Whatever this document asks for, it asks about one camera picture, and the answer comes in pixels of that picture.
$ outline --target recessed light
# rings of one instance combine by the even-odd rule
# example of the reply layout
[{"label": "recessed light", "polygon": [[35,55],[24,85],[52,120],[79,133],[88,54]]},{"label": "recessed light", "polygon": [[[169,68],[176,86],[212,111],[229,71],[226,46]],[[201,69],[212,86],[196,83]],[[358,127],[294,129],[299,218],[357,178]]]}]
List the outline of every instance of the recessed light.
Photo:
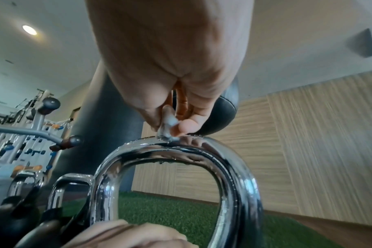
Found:
[{"label": "recessed light", "polygon": [[36,32],[36,30],[34,30],[32,27],[30,27],[30,26],[28,26],[28,25],[23,25],[23,26],[22,26],[22,29],[23,29],[25,32],[27,32],[27,33],[29,33],[29,34],[31,34],[31,35],[36,35],[36,34],[38,34],[38,33]]}]

